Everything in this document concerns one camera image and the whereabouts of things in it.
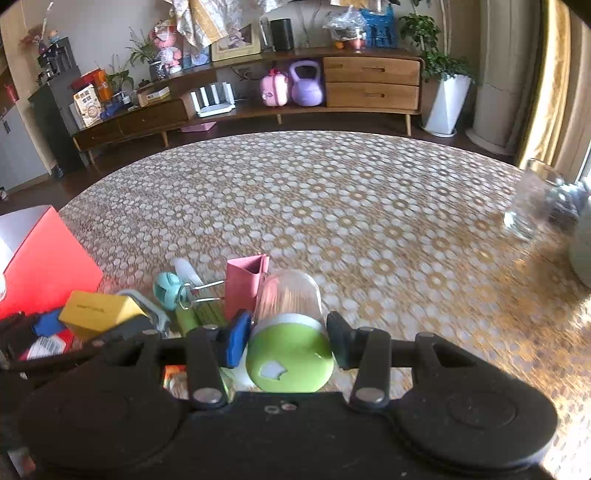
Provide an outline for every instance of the drawer handle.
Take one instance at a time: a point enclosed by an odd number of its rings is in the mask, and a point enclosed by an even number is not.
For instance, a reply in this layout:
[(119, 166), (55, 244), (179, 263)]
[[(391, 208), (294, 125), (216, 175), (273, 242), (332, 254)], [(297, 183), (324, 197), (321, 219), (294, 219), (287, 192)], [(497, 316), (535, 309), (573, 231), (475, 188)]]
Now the drawer handle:
[(376, 70), (380, 73), (385, 73), (386, 69), (382, 67), (361, 67), (361, 70)]

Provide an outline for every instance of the wooden drawer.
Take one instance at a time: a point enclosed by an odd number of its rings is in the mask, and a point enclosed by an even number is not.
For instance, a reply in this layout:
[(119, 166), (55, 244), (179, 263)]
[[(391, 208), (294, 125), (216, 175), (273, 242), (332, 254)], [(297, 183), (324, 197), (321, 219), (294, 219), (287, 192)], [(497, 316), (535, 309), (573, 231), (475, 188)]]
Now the wooden drawer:
[(385, 83), (326, 83), (326, 106), (416, 111), (418, 87)]
[(327, 82), (398, 83), (418, 86), (421, 63), (417, 60), (373, 57), (325, 57)]
[(166, 130), (168, 126), (177, 126), (188, 118), (183, 101), (176, 98), (130, 112), (119, 118), (119, 126), (124, 136), (128, 136), (158, 128)]
[(88, 150), (98, 145), (117, 141), (123, 135), (119, 130), (119, 125), (115, 119), (107, 120), (93, 127), (86, 128), (78, 132), (75, 136), (80, 150)]

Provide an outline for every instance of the glass cup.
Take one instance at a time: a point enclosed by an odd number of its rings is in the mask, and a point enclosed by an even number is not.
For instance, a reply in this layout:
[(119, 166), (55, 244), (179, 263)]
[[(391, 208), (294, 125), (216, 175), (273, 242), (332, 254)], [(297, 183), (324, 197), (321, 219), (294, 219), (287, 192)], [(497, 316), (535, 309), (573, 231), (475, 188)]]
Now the glass cup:
[(528, 160), (517, 193), (505, 212), (507, 229), (523, 240), (531, 240), (550, 216), (563, 183), (562, 177), (549, 165), (533, 158)]

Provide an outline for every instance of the patterned tablecloth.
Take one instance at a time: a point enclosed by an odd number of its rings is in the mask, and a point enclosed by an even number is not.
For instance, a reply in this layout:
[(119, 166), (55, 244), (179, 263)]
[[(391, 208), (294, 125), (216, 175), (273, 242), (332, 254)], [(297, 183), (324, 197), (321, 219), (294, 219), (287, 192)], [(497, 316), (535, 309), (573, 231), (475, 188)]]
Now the patterned tablecloth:
[[(168, 260), (217, 280), (226, 259), (266, 252), (298, 268), (354, 326), (429, 330), (553, 399), (544, 466), (591, 476), (590, 291), (567, 238), (502, 229), (519, 171), (427, 142), (350, 132), (273, 132), (200, 142), (109, 175), (61, 215), (105, 272), (104, 291), (149, 292)], [(392, 396), (410, 387), (392, 371)], [(335, 372), (331, 388), (350, 391)]]

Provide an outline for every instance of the wooden tv cabinet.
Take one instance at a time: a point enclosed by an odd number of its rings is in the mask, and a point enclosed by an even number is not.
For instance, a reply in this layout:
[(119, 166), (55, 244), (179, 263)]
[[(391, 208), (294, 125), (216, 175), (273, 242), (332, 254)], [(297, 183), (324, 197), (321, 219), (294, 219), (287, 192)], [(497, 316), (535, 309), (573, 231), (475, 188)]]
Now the wooden tv cabinet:
[[(229, 113), (205, 118), (196, 115), (190, 94), (200, 86), (214, 83), (218, 69), (260, 62), (275, 64), (302, 58), (322, 60), (326, 92), (322, 105), (301, 107), (290, 103), (272, 108), (263, 105), (262, 101), (239, 101), (236, 109)], [(407, 135), (410, 135), (410, 116), (421, 112), (422, 69), (422, 59), (405, 50), (390, 48), (367, 48), (360, 52), (334, 48), (300, 48), (216, 61), (183, 70), (140, 89), (138, 94), (145, 97), (168, 86), (171, 95), (81, 130), (74, 135), (74, 143), (80, 151), (90, 151), (106, 144), (160, 133), (164, 145), (168, 146), (166, 132), (188, 125), (265, 115), (276, 115), (277, 121), (282, 123), (283, 115), (312, 112), (403, 114), (406, 117)]]

